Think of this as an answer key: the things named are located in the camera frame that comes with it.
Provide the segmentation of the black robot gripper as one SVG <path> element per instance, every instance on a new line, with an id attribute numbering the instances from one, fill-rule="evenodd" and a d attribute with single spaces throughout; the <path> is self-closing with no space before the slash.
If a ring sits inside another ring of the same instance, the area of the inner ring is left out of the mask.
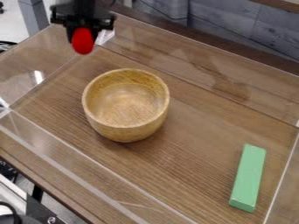
<path id="1" fill-rule="evenodd" d="M 118 17 L 109 7 L 102 0 L 55 0 L 51 5 L 51 22 L 67 27 L 70 43 L 77 30 L 73 26 L 93 29 L 94 45 L 102 30 L 114 29 Z"/>

